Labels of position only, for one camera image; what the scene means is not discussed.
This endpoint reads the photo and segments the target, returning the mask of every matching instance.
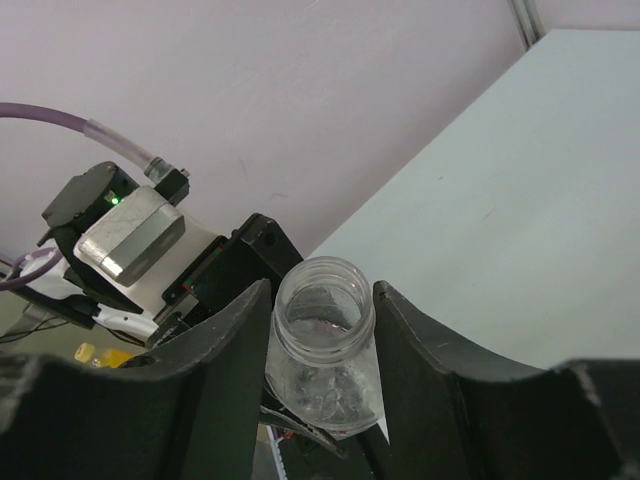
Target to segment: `yellow bottle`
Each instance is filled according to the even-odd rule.
[[[115,348],[98,348],[91,343],[83,343],[76,350],[75,359],[92,367],[118,368],[132,358],[131,353]]]

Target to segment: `wire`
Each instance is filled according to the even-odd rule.
[[[61,112],[52,108],[26,105],[24,103],[0,102],[0,118],[22,118],[36,120],[38,122],[52,123],[61,127],[70,128],[76,132],[84,133],[87,121],[70,113]]]
[[[35,269],[33,272],[27,273],[26,275],[23,275],[22,277],[18,277],[18,278],[14,278],[11,280],[7,280],[7,278],[5,278],[4,281],[0,282],[0,292],[4,292],[6,290],[14,290],[16,288],[20,288],[20,287],[24,287],[25,285],[27,285],[30,282],[33,282],[34,280],[40,278],[42,275],[44,275],[45,273],[47,273],[49,270],[51,270],[53,267],[56,266],[56,264],[62,259],[62,252],[60,252],[60,250],[56,249],[55,253],[53,254],[53,256],[41,267],[38,267],[37,269]]]
[[[130,343],[131,345],[136,345],[138,347],[144,347],[144,342],[138,340],[136,337],[129,335],[126,332],[121,330],[111,330],[110,328],[104,327],[104,329],[109,332],[111,335],[116,337],[121,342]]]
[[[18,340],[22,340],[23,338],[27,338],[32,333],[44,332],[45,330],[53,330],[54,328],[63,327],[65,325],[69,324],[69,322],[64,320],[62,323],[59,323],[57,325],[50,325],[48,327],[45,327],[45,324],[47,322],[50,322],[51,320],[55,320],[56,318],[59,318],[59,317],[50,317],[50,318],[47,318],[45,320],[42,320],[35,328],[33,328],[31,330],[23,330],[22,332],[6,333],[6,334],[0,336],[0,344],[17,342]]]

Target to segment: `wall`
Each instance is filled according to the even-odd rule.
[[[640,2],[637,0],[531,0],[545,32],[554,28],[637,30]]]
[[[305,254],[524,51],[505,0],[8,1],[0,45],[0,98],[116,128],[192,172],[203,223],[260,211]],[[0,145],[8,257],[70,176],[116,159],[24,121]]]

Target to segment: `purple cable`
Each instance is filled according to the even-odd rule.
[[[25,120],[53,123],[80,133],[84,133],[84,126],[87,123],[84,118],[76,117],[70,113],[24,103],[0,102],[0,118],[23,118]]]
[[[26,255],[24,255],[23,257],[21,257],[18,260],[16,260],[13,263],[13,265],[11,266],[11,268],[13,269],[14,265],[16,265],[16,268],[19,267],[20,264],[24,261],[25,258],[26,258]],[[22,277],[14,278],[12,280],[7,280],[5,282],[0,282],[0,292],[4,292],[6,290],[14,290],[16,288],[24,287],[28,283],[33,282],[37,278],[40,278],[42,275],[44,275],[49,270],[51,270],[53,267],[55,267],[56,263],[58,263],[61,259],[62,259],[62,252],[60,252],[60,250],[56,249],[56,253],[54,253],[53,257],[51,257],[47,261],[47,263],[42,265],[40,268],[37,268],[33,272],[27,273],[26,275],[24,275]]]

